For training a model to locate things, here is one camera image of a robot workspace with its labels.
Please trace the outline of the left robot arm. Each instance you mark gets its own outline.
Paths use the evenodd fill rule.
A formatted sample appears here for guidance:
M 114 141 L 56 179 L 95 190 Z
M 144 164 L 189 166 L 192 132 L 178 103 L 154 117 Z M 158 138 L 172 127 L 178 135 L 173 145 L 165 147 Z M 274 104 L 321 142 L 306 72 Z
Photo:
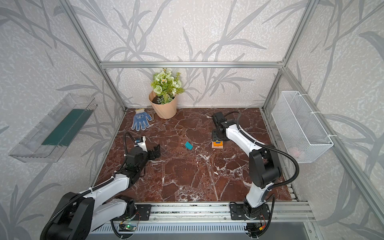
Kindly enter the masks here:
M 135 201 L 127 196 L 114 196 L 132 187 L 145 170 L 148 161 L 161 156 L 161 147 L 144 150 L 140 145 L 125 153 L 121 169 L 105 182 L 81 193 L 69 192 L 58 203 L 44 226 L 42 240 L 84 240 L 90 232 L 115 218 L 135 217 Z

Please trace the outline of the pink wood block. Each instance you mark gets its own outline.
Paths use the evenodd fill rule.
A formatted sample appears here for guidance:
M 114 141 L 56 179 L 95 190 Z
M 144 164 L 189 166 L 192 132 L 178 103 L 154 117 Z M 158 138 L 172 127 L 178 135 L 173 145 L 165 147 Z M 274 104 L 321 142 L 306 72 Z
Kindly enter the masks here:
M 223 149 L 224 143 L 223 142 L 212 142 L 212 148 L 213 149 Z

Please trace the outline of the orange wood block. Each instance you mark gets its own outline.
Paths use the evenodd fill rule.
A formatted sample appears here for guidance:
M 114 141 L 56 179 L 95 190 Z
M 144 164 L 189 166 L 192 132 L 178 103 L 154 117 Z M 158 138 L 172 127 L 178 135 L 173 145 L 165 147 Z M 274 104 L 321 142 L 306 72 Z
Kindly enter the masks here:
M 224 147 L 224 142 L 223 142 L 223 144 L 222 145 L 220 145 L 220 146 L 218 146 L 218 145 L 215 145 L 215 142 L 216 141 L 214 141 L 213 143 L 212 143 L 212 146 L 213 146 L 213 148 L 223 148 Z

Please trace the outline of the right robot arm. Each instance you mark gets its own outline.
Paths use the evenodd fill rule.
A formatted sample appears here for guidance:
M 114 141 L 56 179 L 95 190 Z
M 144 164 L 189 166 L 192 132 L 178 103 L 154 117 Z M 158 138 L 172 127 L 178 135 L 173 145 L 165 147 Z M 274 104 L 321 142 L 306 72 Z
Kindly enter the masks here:
M 293 182 L 299 176 L 300 167 L 296 159 L 288 153 L 276 149 L 273 145 L 264 144 L 248 134 L 240 126 L 241 113 L 238 111 L 236 113 L 238 114 L 236 120 L 228 120 L 222 112 L 213 114 L 215 129 L 212 131 L 212 137 L 213 141 L 232 141 L 248 155 L 252 185 L 242 204 L 243 209 L 230 207 L 234 213 L 231 218 L 232 220 L 256 220 L 272 211 L 267 204 L 268 193 L 274 188 Z M 288 180 L 276 183 L 276 180 L 282 176 L 279 155 L 293 162 L 295 172 Z

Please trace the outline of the teal triangular wood block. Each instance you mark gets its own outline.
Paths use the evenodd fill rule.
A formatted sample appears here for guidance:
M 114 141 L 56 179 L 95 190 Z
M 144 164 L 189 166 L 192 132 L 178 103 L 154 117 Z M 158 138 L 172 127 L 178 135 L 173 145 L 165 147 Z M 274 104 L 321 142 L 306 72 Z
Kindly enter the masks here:
M 189 142 L 186 142 L 186 143 L 185 143 L 185 147 L 186 147 L 188 150 L 192 150 L 192 149 L 193 149 L 193 145 L 190 144 Z

